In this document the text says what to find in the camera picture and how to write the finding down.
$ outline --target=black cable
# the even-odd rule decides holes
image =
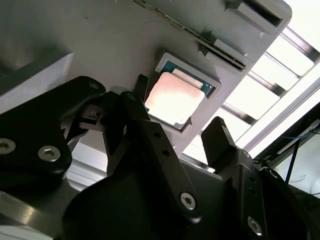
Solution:
[[[297,194],[302,194],[302,195],[306,195],[306,196],[314,196],[314,195],[319,195],[320,192],[318,192],[318,193],[313,193],[313,194],[307,193],[307,192],[296,192],[295,195],[297,195]]]
[[[298,152],[298,149],[299,149],[300,139],[298,139],[294,144],[295,144],[295,146],[294,146],[291,162],[290,162],[290,165],[289,165],[288,173],[286,174],[286,177],[285,177],[285,183],[286,184],[289,184],[290,176],[291,176],[292,170],[294,168],[295,160],[296,160],[296,157],[297,157],[297,152]]]

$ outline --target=blue cable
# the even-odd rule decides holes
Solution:
[[[313,133],[313,130],[308,131],[306,134],[302,136],[290,137],[290,136],[282,136],[283,139],[303,139],[309,137]]]

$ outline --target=black mechanical arm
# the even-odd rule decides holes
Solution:
[[[61,240],[320,239],[282,178],[255,169],[223,119],[201,135],[212,174],[180,162],[145,96],[80,76],[0,115],[0,224]],[[70,148],[88,130],[103,133],[107,177],[77,192],[66,180]]]

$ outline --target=screw hole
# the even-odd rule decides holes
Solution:
[[[256,191],[253,190],[251,187],[249,188],[249,192],[250,192],[253,196],[257,196]]]
[[[153,135],[154,135],[156,138],[160,138],[160,137],[161,137],[160,133],[157,132],[157,131],[155,131],[155,132],[153,133]]]
[[[170,156],[170,152],[167,149],[162,150],[162,154],[165,156]]]
[[[256,180],[255,180],[252,176],[250,176],[249,179],[250,179],[251,182],[253,182],[254,184],[256,183]]]
[[[187,204],[189,204],[189,205],[192,204],[192,201],[191,201],[191,199],[190,199],[189,197],[186,197],[184,200],[185,200],[185,202],[186,202]]]

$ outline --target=screw head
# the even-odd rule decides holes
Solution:
[[[16,143],[8,138],[0,138],[0,155],[9,154],[16,149]]]
[[[245,150],[242,150],[243,155],[245,155],[246,158],[251,158],[249,153],[247,153]]]
[[[180,200],[187,209],[194,210],[196,208],[196,201],[190,193],[183,192],[180,196]]]
[[[61,153],[58,148],[55,146],[43,146],[38,151],[38,157],[46,162],[55,162],[61,156]]]
[[[247,223],[248,223],[249,228],[257,236],[262,236],[262,228],[256,220],[254,220],[251,216],[248,216]]]
[[[91,88],[93,88],[93,89],[98,89],[98,88],[99,88],[99,86],[98,86],[97,84],[93,83],[93,82],[90,83],[89,86],[90,86]]]

